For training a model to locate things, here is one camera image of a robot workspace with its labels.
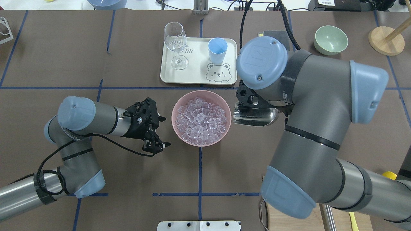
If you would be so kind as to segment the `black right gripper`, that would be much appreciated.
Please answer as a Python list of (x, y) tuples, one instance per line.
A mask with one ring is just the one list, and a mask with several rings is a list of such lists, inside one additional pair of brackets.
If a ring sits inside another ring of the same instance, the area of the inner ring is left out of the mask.
[(264, 100), (253, 89), (248, 88), (243, 82), (239, 83), (239, 87), (236, 91), (236, 97), (238, 99), (238, 109), (242, 113), (255, 109), (269, 109), (272, 105)]

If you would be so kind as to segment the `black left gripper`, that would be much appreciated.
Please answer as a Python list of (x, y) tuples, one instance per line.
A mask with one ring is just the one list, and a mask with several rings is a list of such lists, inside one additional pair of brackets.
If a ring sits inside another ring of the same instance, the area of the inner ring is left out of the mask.
[(123, 137), (143, 140), (142, 150), (151, 153), (149, 156), (154, 156), (171, 145), (169, 142), (163, 142), (155, 131), (166, 117), (158, 113), (156, 101), (152, 98), (146, 98), (142, 102), (137, 101), (122, 115), (131, 119), (130, 126)]

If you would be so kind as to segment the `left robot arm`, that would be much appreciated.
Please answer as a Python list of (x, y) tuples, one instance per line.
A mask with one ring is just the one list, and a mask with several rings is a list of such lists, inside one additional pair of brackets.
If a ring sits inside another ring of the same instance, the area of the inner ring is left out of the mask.
[(57, 150), (47, 156), (35, 173), (1, 188), (1, 222), (66, 195), (81, 199), (97, 193), (105, 186), (105, 179), (91, 137), (101, 137), (115, 145), (108, 135), (142, 140), (142, 153), (126, 150), (153, 157), (170, 146), (156, 134), (164, 120), (151, 98), (123, 109), (68, 96), (44, 127), (44, 136)]

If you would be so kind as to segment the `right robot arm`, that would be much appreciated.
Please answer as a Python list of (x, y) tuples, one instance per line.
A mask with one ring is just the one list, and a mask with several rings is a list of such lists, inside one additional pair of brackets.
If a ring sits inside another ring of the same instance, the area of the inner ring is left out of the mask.
[(410, 153), (396, 180), (337, 157), (350, 124), (372, 120), (389, 81), (386, 70), (289, 52), (268, 36), (241, 48), (236, 70), (270, 107), (288, 110), (261, 186), (268, 204), (297, 219), (325, 204), (410, 230)]

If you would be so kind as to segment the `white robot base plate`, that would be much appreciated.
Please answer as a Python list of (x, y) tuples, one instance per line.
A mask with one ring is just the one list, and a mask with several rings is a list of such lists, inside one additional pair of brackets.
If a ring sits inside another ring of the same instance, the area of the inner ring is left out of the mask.
[(157, 231), (241, 231), (241, 222), (235, 220), (163, 221)]

